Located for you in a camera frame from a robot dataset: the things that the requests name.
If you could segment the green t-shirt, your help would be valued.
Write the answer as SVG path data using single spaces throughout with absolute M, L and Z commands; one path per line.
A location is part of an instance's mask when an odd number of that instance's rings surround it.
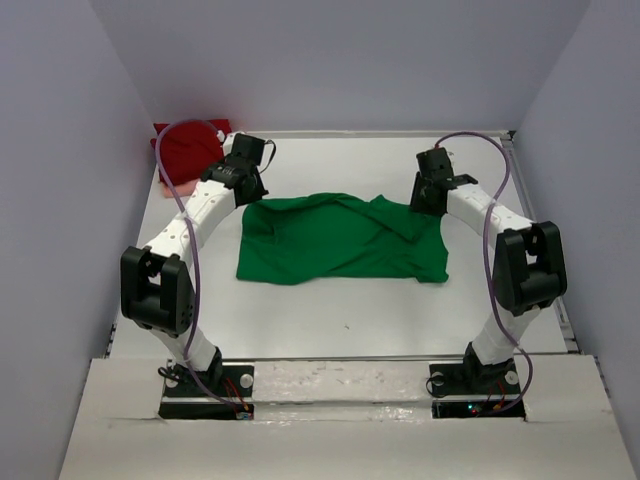
M 245 209 L 236 277 L 286 286 L 320 278 L 442 284 L 447 262 L 439 218 L 382 195 L 317 193 Z

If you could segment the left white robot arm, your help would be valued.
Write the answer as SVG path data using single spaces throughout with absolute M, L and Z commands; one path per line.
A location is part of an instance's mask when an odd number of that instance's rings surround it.
M 174 199 L 178 212 L 142 247 L 129 247 L 120 259 L 121 312 L 151 332 L 172 354 L 175 379 L 186 377 L 195 392 L 215 392 L 223 377 L 220 349 L 200 329 L 199 251 L 214 230 L 238 208 L 267 195 L 261 173 L 276 153 L 271 140 L 233 132 L 223 158 L 211 164 L 186 199 Z

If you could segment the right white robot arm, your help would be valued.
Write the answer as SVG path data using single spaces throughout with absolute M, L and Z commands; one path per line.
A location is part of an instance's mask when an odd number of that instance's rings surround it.
M 468 174 L 454 172 L 446 150 L 417 156 L 410 207 L 449 215 L 482 239 L 491 314 L 459 363 L 432 368 L 438 396 L 481 393 L 514 368 L 514 354 L 533 319 L 567 289 L 561 234 L 550 221 L 535 222 L 502 205 Z

